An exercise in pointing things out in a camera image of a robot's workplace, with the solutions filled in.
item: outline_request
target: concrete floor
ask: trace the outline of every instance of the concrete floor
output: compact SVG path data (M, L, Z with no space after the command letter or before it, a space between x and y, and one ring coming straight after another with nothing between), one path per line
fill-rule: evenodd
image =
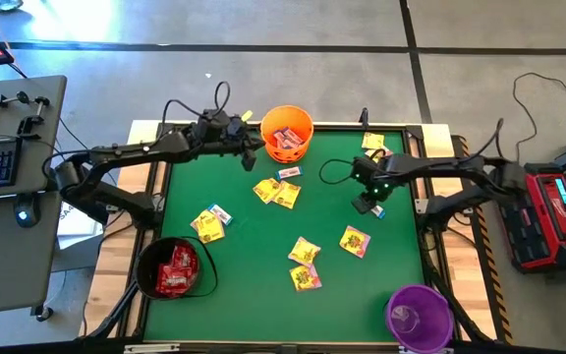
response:
M305 44L404 46L398 0L26 0L22 11L0 15L7 37L36 40L172 44ZM566 48L566 1L410 0L418 46ZM69 78L63 118L89 145L123 142L133 119L159 119L163 103L180 97L197 108L212 105L219 80L233 87L230 111L306 108L316 121L355 121L363 106L374 122L420 123L408 54L127 52L15 50L30 76ZM528 71L566 83L566 56L421 55L434 123L447 123L472 149L505 118L501 141L531 132L512 99L512 81ZM0 80L15 78L0 67ZM566 92L526 78L518 95L538 122L538 136L522 147L522 161L548 161L566 144ZM173 110L173 119L190 118ZM59 134L65 148L76 142ZM485 153L495 155L488 149ZM517 344L566 349L566 273L553 279L518 274L508 263L494 215L486 208L510 324ZM88 271L70 272L54 302L58 317L38 324L28 310L0 313L0 345L74 338L90 283ZM52 276L50 295L62 273Z

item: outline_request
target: wooden table frame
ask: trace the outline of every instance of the wooden table frame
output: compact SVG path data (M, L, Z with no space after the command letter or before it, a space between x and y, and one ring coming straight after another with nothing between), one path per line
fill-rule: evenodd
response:
M158 121L134 121L128 144L152 141L156 136L158 123ZM171 123L184 124L187 122L176 121ZM360 126L359 123L319 124L351 128ZM405 125L372 124L372 126L385 128ZM452 141L447 125L422 124L409 126L412 127L410 130L413 133L410 138L410 148L413 154L421 152L427 157L454 156L456 154L454 152L455 139ZM417 143L415 135L421 135L420 138L424 139ZM160 187L163 185L163 178L166 176L165 172L165 163L162 162L126 167L120 173L118 185L128 192L146 191L150 194L158 193L161 192ZM460 191L463 187L461 180L457 178L419 179L416 185L418 188L416 188L415 193L419 198L423 199L426 198L429 192L437 195L451 195ZM476 219L478 225L483 222L483 219L480 219L477 214L472 217L472 222L474 219ZM106 230L106 233L122 228L129 223L130 218L124 215L111 225ZM455 222L455 220L451 221L450 226L473 238L471 227L461 225ZM478 230L477 234L481 236L481 230ZM117 300L119 300L127 285L132 265L131 259L138 250L150 242L151 238L151 231L138 232L131 228L103 243L85 309L88 331L93 331L114 307ZM437 250L439 252L432 253L432 258L437 265L441 265L441 273L446 275L445 280L449 282L454 295L472 320L488 336L511 342L509 326L504 325L507 324L507 320L505 320L505 312L503 312L501 289L496 288L499 287L498 282L495 284L494 281L492 283L485 281L490 280L488 265L492 260L492 253L489 248L479 247L478 250L474 249L464 240L452 235L451 232L445 232L443 237L440 237L440 235L435 235L435 237L428 236L428 241L438 243ZM476 242L481 244L482 239L476 239ZM493 298L492 302L489 302L490 290L492 288L495 290L494 294L499 295ZM142 316L140 313L141 300L141 294L138 294L133 301L131 310L122 318L119 329L114 329L111 335L133 334Z

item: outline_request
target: orange bucket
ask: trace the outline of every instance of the orange bucket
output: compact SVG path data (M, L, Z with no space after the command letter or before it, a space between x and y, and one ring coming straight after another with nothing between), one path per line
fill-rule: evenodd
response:
M284 128L291 129L304 143L298 147L280 148L277 146L274 132ZM275 161L292 163L300 160L310 147L313 136L313 121L308 112L291 106L272 108L261 121L261 138L265 142L265 150Z

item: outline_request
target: green mat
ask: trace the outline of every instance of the green mat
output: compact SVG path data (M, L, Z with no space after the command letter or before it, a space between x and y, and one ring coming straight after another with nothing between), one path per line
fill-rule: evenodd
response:
M145 340L385 342L383 306L399 287L423 283L409 188L384 202L384 219L358 214L351 200L363 186L349 180L327 185L318 179L329 158L352 160L363 153L360 132L316 131L308 154L298 163L302 187L293 210L265 205L252 188L274 172L291 167L257 152L252 172L239 157L204 156L173 167L162 237L196 236L190 222L209 205L219 204L233 217L226 237L208 244L219 273L217 290L203 298L151 301ZM386 133L385 145L403 151L399 133ZM334 162L325 178L349 174L350 165ZM366 256L344 251L339 240L347 225L371 236ZM314 264L322 281L316 290L297 292L287 259L299 236L320 246ZM200 258L206 258L200 250ZM213 285L210 265L194 293Z

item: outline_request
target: purple bucket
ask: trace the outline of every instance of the purple bucket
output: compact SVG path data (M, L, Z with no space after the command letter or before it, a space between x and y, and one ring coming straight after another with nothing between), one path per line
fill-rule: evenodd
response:
M385 325L408 350L432 354L444 348L453 332L447 300L423 285L397 290L386 306Z

